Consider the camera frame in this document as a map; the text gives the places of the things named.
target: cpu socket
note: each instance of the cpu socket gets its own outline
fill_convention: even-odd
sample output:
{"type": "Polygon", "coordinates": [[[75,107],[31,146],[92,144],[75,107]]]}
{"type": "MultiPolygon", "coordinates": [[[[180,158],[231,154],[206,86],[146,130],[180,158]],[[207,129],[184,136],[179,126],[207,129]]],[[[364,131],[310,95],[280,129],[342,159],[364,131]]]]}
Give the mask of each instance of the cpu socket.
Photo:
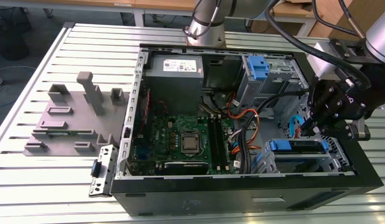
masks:
{"type": "Polygon", "coordinates": [[[198,153],[199,139],[198,132],[180,133],[180,153],[192,156],[198,153]]]}

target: ram slot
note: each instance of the ram slot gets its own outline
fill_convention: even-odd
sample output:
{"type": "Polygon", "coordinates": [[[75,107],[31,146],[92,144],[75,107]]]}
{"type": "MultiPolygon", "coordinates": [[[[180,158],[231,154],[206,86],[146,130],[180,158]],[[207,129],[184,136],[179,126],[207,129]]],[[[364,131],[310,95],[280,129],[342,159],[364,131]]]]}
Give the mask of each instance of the ram slot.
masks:
{"type": "Polygon", "coordinates": [[[214,120],[214,128],[215,128],[215,142],[216,142],[216,153],[219,156],[219,167],[222,170],[226,170],[226,154],[224,154],[224,144],[223,144],[223,131],[220,126],[220,120],[214,120]]]}
{"type": "Polygon", "coordinates": [[[215,120],[207,120],[207,128],[208,128],[208,143],[210,143],[210,154],[211,154],[211,168],[219,169],[219,153],[216,147],[216,140],[215,140],[215,120]]]}

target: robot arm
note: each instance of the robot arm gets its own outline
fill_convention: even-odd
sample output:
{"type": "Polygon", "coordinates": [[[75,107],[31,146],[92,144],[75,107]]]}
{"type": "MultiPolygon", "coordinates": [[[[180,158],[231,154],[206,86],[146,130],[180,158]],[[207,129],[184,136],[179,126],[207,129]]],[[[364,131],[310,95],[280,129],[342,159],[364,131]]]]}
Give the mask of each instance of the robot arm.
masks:
{"type": "Polygon", "coordinates": [[[355,31],[350,32],[360,40],[331,40],[319,42],[312,48],[287,34],[270,16],[270,10],[278,2],[279,0],[196,0],[188,30],[183,30],[187,43],[220,47],[224,43],[224,17],[252,18],[264,11],[266,20],[282,37],[308,54],[307,61],[315,72],[307,101],[310,119],[300,127],[302,136],[320,133],[347,140],[368,140],[364,119],[385,104],[385,14],[364,37],[343,1],[339,0],[355,31]]]}
{"type": "Polygon", "coordinates": [[[268,2],[270,0],[196,0],[188,29],[183,29],[187,43],[220,47],[224,43],[224,17],[254,18],[262,14],[268,2]]]}
{"type": "Polygon", "coordinates": [[[308,56],[315,78],[307,101],[310,119],[300,127],[300,134],[311,136],[320,133],[339,139],[368,140],[364,119],[385,104],[385,13],[368,29],[366,39],[356,42],[330,40],[319,42],[315,47],[327,49],[324,51],[354,65],[367,77],[370,87],[358,88],[356,79],[348,71],[328,67],[328,63],[308,56]],[[328,73],[335,73],[335,76],[326,76],[328,73]]]}

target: open computer tower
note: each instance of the open computer tower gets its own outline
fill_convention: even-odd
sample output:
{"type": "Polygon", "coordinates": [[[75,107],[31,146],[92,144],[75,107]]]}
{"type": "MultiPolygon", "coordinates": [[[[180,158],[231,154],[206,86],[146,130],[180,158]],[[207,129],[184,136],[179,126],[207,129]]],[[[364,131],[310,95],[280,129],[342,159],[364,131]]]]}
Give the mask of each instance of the open computer tower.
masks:
{"type": "Polygon", "coordinates": [[[118,146],[100,148],[88,195],[131,216],[310,210],[383,184],[356,141],[298,136],[307,94],[272,101],[248,172],[231,119],[274,94],[308,89],[299,52],[140,45],[118,146]]]}

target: floor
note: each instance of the floor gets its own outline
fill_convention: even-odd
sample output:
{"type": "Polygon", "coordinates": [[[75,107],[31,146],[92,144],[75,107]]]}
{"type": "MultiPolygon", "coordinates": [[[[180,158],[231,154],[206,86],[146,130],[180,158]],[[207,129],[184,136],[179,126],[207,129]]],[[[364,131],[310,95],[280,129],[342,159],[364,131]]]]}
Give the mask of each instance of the floor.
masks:
{"type": "MultiPolygon", "coordinates": [[[[147,27],[182,28],[188,25],[190,17],[186,16],[163,16],[158,15],[158,22],[152,22],[151,15],[144,15],[147,27]]],[[[60,30],[63,22],[76,22],[103,25],[126,25],[134,26],[131,14],[119,14],[111,12],[90,12],[74,10],[53,10],[53,17],[46,18],[42,9],[27,8],[27,19],[31,24],[31,30],[25,32],[23,39],[29,47],[29,56],[18,61],[6,61],[0,56],[0,69],[9,66],[37,67],[39,61],[49,49],[49,46],[60,30]]],[[[246,32],[243,20],[226,19],[224,30],[234,32],[246,32]]],[[[33,75],[31,68],[9,68],[0,71],[0,76],[5,80],[5,85],[0,87],[0,125],[10,110],[11,104],[26,83],[33,75]]]]}

